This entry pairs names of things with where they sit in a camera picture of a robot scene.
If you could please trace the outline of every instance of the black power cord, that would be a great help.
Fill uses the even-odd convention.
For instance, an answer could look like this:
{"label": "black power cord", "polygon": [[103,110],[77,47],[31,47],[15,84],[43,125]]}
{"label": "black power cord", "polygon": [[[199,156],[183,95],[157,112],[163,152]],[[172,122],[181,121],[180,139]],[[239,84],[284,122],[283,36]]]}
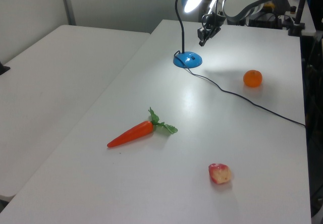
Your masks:
{"label": "black power cord", "polygon": [[222,89],[216,82],[214,82],[213,80],[211,80],[211,79],[209,79],[209,78],[207,78],[207,77],[205,77],[205,76],[202,76],[202,75],[199,75],[199,74],[194,74],[186,65],[185,65],[185,63],[182,61],[182,60],[180,60],[180,58],[178,58],[177,56],[176,56],[176,54],[178,54],[180,51],[177,51],[175,54],[174,54],[174,57],[176,57],[186,68],[184,68],[184,69],[186,69],[191,75],[193,75],[193,76],[195,76],[195,77],[198,77],[198,78],[202,78],[202,79],[206,79],[206,80],[208,80],[209,82],[211,82],[212,84],[214,84],[214,85],[216,85],[222,92],[224,92],[224,93],[228,93],[228,94],[232,94],[232,95],[235,95],[235,96],[237,96],[237,97],[240,97],[240,98],[242,98],[242,99],[244,99],[244,100],[246,100],[246,101],[248,101],[250,104],[252,104],[252,105],[254,105],[254,106],[256,106],[256,107],[258,107],[258,108],[261,108],[261,109],[263,109],[263,110],[265,110],[265,111],[267,111],[267,112],[269,112],[269,113],[272,113],[272,114],[274,114],[275,116],[278,116],[278,117],[281,117],[281,118],[283,118],[283,119],[286,119],[286,120],[288,120],[288,121],[290,121],[290,122],[293,122],[293,123],[295,123],[295,124],[298,124],[298,125],[301,125],[301,126],[304,126],[304,127],[306,127],[303,123],[300,123],[300,122],[297,122],[297,121],[294,121],[294,120],[292,120],[292,119],[289,119],[289,118],[287,118],[287,117],[284,117],[284,116],[282,116],[282,115],[280,115],[280,114],[278,114],[278,113],[275,113],[275,112],[273,112],[273,111],[271,111],[270,109],[267,109],[267,108],[265,108],[265,107],[263,107],[263,106],[261,106],[261,105],[258,105],[258,104],[256,104],[256,103],[254,103],[254,102],[252,102],[250,99],[248,99],[248,98],[246,98],[246,97],[244,97],[244,96],[242,96],[242,95],[240,95],[240,94],[237,94],[237,93],[234,93],[234,92],[231,92],[231,91],[227,91],[227,90],[224,90],[224,89]]}

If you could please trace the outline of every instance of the orange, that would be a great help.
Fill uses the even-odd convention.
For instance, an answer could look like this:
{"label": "orange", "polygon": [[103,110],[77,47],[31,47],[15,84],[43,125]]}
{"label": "orange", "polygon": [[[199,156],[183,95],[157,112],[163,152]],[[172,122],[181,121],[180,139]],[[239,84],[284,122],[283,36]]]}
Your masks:
{"label": "orange", "polygon": [[244,74],[243,82],[249,87],[258,87],[262,82],[261,72],[257,70],[249,70]]}

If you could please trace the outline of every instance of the toy carrot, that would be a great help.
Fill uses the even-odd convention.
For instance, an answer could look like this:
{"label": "toy carrot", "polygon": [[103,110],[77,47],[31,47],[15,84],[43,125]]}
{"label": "toy carrot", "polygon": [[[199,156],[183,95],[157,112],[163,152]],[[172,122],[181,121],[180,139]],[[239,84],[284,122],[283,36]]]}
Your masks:
{"label": "toy carrot", "polygon": [[121,134],[116,139],[112,140],[110,143],[107,144],[107,147],[116,147],[121,144],[130,142],[137,138],[143,137],[148,135],[152,132],[153,126],[162,126],[165,127],[171,134],[177,132],[177,129],[173,126],[165,124],[165,122],[159,123],[159,117],[153,112],[151,108],[148,110],[151,115],[151,121],[145,121],[137,126],[131,128],[130,130],[126,131],[125,133]]}

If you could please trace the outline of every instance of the desk lamp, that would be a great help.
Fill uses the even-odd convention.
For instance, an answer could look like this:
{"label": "desk lamp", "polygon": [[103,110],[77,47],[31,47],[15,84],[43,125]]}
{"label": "desk lamp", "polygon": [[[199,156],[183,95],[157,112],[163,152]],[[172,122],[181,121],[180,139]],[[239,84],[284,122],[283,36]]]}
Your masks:
{"label": "desk lamp", "polygon": [[[189,13],[192,10],[194,10],[202,0],[182,0],[182,5],[184,8],[184,12]],[[175,1],[175,11],[177,18],[181,24],[182,27],[182,52],[177,54],[176,57],[174,57],[174,64],[180,68],[195,68],[201,65],[202,58],[200,55],[191,52],[191,51],[185,51],[184,46],[184,26],[182,23],[182,20],[180,18],[180,15],[178,13],[177,9],[178,0]]]}

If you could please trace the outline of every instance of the white table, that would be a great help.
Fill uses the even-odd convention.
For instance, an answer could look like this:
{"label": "white table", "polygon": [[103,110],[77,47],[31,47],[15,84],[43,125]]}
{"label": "white table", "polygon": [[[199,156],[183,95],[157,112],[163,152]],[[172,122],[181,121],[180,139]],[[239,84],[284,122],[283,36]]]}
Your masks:
{"label": "white table", "polygon": [[[286,117],[304,122],[299,38],[284,31],[223,26],[205,47],[184,23],[192,71]],[[53,154],[0,214],[1,224],[310,223],[305,129],[220,92],[173,65],[180,25],[162,21]],[[260,70],[249,89],[243,74]],[[147,119],[161,129],[106,144]],[[227,164],[217,186],[208,166]]]}
{"label": "white table", "polygon": [[0,76],[0,199],[10,201],[148,33],[61,26]]}

